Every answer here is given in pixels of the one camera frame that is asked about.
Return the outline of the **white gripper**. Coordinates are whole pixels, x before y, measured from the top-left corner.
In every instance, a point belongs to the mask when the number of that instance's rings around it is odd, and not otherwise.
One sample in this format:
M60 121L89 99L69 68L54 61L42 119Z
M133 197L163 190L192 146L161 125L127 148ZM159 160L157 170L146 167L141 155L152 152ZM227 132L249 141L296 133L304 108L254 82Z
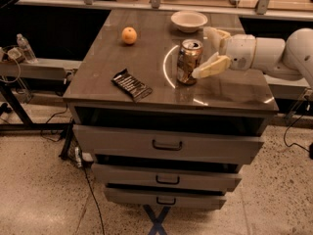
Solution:
M256 48L256 38L248 34L231 33L216 27L206 26L203 38L207 39L218 52L214 53L206 62L195 68L192 77L206 78L225 71L228 67L235 71L246 71L250 68Z

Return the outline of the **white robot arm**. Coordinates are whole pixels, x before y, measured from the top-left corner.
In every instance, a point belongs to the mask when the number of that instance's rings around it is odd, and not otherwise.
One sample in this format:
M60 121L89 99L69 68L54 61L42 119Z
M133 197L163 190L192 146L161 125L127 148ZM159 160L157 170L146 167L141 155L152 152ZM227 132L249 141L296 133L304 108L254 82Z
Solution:
M205 78L226 69L259 70L283 79L304 78L313 87L313 29L301 28L287 40L256 37L251 34L231 35L215 27L204 30L216 52L192 72L193 78Z

